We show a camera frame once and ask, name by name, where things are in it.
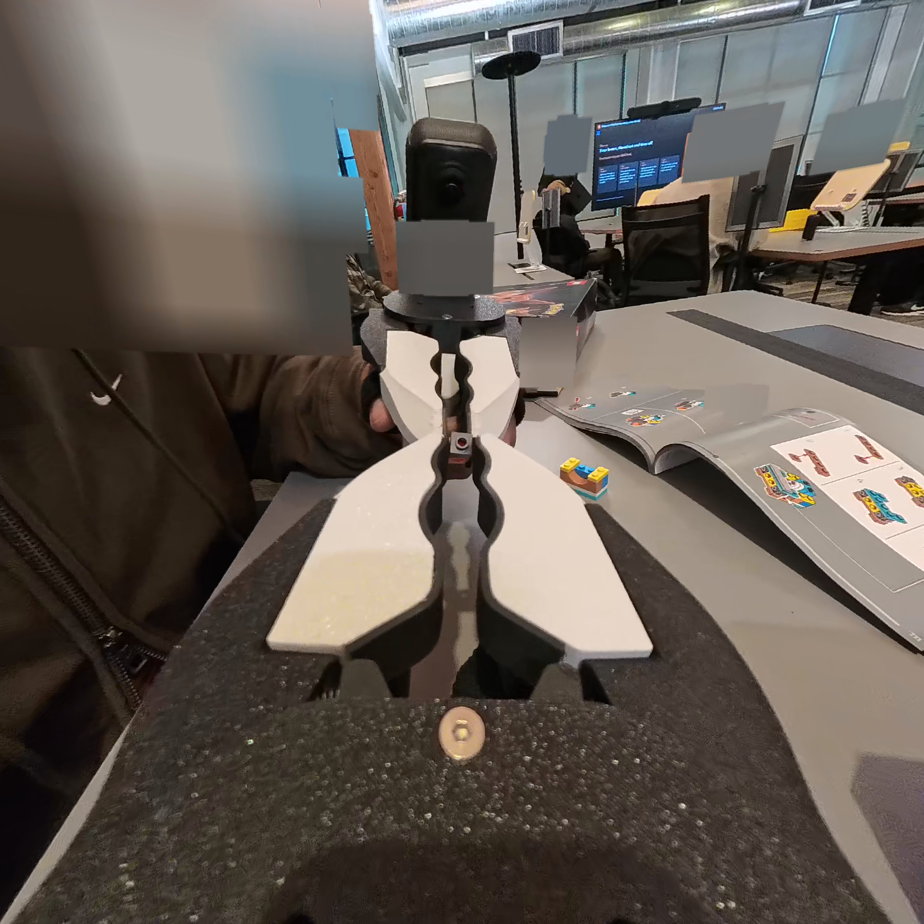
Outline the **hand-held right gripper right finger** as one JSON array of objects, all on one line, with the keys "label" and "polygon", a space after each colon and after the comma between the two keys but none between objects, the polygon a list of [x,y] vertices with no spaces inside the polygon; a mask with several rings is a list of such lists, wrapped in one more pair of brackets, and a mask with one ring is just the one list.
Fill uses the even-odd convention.
[{"label": "hand-held right gripper right finger", "polygon": [[501,439],[475,440],[479,646],[515,677],[642,660],[653,641],[582,497]]}]

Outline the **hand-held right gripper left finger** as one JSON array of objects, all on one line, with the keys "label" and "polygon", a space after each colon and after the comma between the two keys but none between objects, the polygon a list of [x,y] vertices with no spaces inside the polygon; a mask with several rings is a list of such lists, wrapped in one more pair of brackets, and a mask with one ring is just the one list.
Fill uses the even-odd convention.
[{"label": "hand-held right gripper left finger", "polygon": [[409,444],[340,491],[272,625],[278,652],[375,662],[408,674],[435,647],[442,586],[429,512],[444,480],[441,433]]}]

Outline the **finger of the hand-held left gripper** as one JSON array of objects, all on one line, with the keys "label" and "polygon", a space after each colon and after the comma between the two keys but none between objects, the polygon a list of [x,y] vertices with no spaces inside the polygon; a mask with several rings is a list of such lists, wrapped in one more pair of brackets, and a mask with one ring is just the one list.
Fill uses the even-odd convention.
[{"label": "finger of the hand-held left gripper", "polygon": [[446,438],[442,381],[433,364],[441,359],[438,342],[410,331],[388,331],[381,396],[408,443],[436,435]]},{"label": "finger of the hand-held left gripper", "polygon": [[468,363],[468,423],[475,437],[501,438],[514,421],[520,380],[503,336],[478,336],[460,344]]}]

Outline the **person's left forearm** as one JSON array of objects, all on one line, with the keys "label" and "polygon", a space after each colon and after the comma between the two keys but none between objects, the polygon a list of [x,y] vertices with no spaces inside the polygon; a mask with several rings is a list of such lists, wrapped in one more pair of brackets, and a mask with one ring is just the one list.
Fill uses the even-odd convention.
[{"label": "person's left forearm", "polygon": [[347,356],[199,355],[255,479],[350,477],[394,448],[363,403],[369,365]]}]

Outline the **grey desk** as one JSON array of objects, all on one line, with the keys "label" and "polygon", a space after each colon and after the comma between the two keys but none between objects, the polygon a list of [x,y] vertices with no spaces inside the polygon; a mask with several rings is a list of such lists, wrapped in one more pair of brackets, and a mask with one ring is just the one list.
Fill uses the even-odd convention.
[{"label": "grey desk", "polygon": [[655,653],[605,702],[310,701],[259,653],[343,480],[291,475],[19,922],[916,922],[922,656],[744,489],[615,450],[591,506]]}]

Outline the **wood-topped office desk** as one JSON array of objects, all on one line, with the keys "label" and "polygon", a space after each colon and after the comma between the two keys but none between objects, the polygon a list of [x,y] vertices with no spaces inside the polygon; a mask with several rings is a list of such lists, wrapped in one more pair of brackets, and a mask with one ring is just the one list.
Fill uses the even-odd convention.
[{"label": "wood-topped office desk", "polygon": [[751,251],[759,260],[781,260],[801,264],[858,261],[884,251],[923,248],[922,226],[870,228],[822,227],[812,239],[797,232],[769,233]]}]

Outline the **person's left hand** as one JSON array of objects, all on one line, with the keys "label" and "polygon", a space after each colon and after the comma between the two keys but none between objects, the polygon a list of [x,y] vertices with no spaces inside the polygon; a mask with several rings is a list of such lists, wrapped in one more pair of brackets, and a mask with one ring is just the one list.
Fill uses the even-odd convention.
[{"label": "person's left hand", "polygon": [[[382,399],[379,373],[371,364],[366,364],[363,370],[360,385],[360,406],[366,415],[373,431],[376,433],[395,433],[397,425]],[[506,429],[502,434],[502,441],[515,447],[516,429],[523,421],[526,412],[526,401],[522,394],[517,396],[514,411]]]}]

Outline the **toy set box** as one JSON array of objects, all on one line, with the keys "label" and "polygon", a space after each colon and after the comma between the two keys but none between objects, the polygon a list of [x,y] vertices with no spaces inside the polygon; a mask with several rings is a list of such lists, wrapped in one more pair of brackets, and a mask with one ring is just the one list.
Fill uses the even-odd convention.
[{"label": "toy set box", "polygon": [[521,388],[560,395],[574,383],[578,359],[594,329],[594,280],[506,288],[494,295],[505,308]]}]

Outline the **multicoloured toy brick assembly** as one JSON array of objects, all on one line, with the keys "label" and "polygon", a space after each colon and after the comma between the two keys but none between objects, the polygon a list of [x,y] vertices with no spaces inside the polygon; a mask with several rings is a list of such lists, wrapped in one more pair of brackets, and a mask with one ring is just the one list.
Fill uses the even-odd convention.
[{"label": "multicoloured toy brick assembly", "polygon": [[566,459],[560,465],[559,477],[581,497],[597,501],[609,490],[609,469],[584,464],[576,457]]}]

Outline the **black mesh office chair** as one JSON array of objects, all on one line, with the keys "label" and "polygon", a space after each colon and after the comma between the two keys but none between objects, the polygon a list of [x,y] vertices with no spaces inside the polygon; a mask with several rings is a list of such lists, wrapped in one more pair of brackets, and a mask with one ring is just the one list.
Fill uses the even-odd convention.
[{"label": "black mesh office chair", "polygon": [[624,306],[707,295],[710,198],[627,207],[622,212]]}]

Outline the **black video bar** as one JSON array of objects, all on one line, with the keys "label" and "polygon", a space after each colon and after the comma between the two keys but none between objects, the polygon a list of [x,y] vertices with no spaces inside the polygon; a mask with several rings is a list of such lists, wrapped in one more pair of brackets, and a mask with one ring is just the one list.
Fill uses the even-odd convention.
[{"label": "black video bar", "polygon": [[646,120],[659,119],[670,115],[682,115],[698,109],[701,103],[702,100],[700,97],[686,97],[676,100],[665,100],[659,103],[645,103],[628,109],[625,118],[628,120]]}]

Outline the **person's brown hooded jacket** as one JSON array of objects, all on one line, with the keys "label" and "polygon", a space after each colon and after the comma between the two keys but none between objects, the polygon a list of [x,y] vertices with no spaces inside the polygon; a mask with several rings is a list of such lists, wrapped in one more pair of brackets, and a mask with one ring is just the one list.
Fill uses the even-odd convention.
[{"label": "person's brown hooded jacket", "polygon": [[2,348],[2,773],[85,773],[255,521],[273,361]]}]

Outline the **grey monitor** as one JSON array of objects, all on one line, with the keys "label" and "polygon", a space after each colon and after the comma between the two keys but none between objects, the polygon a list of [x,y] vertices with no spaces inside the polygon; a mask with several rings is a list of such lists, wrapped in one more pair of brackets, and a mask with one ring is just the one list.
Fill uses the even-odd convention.
[{"label": "grey monitor", "polygon": [[757,200],[752,230],[783,225],[802,145],[802,135],[779,139],[770,150],[766,168],[734,179],[726,231],[739,233],[745,230],[752,192],[756,187],[763,187],[763,191]]}]

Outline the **tan tablet on white stand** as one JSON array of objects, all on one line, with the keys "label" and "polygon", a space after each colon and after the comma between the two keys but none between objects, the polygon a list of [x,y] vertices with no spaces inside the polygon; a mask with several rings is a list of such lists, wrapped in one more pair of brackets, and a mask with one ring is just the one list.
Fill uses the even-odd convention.
[{"label": "tan tablet on white stand", "polygon": [[872,227],[874,213],[866,200],[873,188],[889,173],[891,165],[887,157],[874,165],[835,172],[809,208],[832,227]]}]

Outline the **wall display screen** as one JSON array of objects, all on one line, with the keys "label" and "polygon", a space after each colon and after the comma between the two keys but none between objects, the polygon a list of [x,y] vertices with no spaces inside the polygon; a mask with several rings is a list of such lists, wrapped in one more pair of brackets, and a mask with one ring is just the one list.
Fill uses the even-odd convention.
[{"label": "wall display screen", "polygon": [[591,209],[600,212],[635,206],[642,193],[678,179],[687,135],[696,116],[724,109],[725,103],[715,103],[658,118],[595,123]]}]

